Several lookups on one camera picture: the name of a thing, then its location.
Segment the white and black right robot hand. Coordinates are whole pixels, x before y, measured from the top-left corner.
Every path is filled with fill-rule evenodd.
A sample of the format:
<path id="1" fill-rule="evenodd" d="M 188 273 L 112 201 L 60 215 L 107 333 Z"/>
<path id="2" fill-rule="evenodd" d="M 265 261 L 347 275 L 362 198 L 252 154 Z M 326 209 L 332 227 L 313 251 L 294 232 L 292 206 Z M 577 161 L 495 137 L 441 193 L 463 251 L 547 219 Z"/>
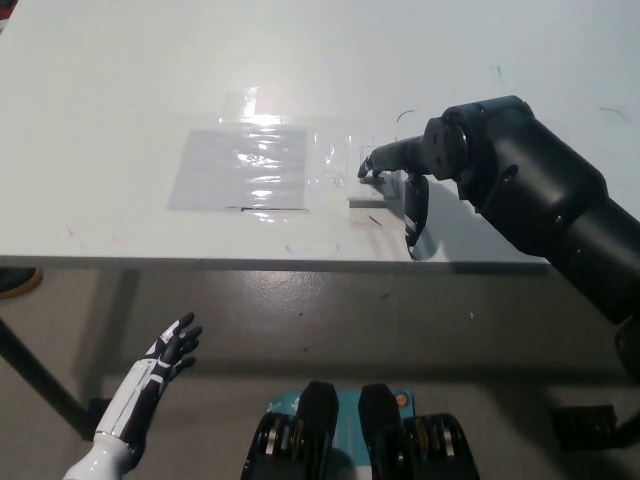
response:
<path id="1" fill-rule="evenodd" d="M 429 210 L 430 170 L 426 164 L 422 136 L 398 140 L 374 148 L 360 164 L 357 177 L 373 178 L 382 172 L 404 171 L 407 174 L 404 188 L 405 242 L 412 248 L 418 242 L 427 222 Z"/>

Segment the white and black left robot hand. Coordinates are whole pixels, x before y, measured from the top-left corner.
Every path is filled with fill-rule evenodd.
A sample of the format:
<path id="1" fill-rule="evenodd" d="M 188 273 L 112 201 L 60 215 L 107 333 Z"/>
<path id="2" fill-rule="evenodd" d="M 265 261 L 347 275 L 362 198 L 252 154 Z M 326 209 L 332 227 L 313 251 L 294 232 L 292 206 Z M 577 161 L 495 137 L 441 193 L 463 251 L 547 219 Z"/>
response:
<path id="1" fill-rule="evenodd" d="M 173 322 L 138 359 L 107 406 L 96 432 L 119 439 L 130 448 L 146 440 L 158 404 L 170 384 L 195 362 L 200 326 L 187 313 Z"/>

